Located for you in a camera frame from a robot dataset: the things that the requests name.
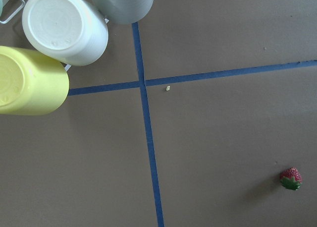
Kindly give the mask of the yellow plastic cup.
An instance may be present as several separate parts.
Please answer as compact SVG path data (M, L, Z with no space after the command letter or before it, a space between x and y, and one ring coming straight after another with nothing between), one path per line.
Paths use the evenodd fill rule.
M0 48L0 113L44 115L59 108L69 91L64 66L39 51Z

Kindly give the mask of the red strawberry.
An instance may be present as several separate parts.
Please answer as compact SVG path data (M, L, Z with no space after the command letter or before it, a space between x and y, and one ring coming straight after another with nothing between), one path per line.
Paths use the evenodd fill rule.
M302 185L302 177L295 167L288 168L279 175L281 185L289 190L298 190Z

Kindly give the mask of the grey plastic cup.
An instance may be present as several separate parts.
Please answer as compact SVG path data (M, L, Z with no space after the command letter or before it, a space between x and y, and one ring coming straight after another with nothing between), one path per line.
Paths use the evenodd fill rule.
M117 24L132 24L144 18L154 0L92 0L108 20Z

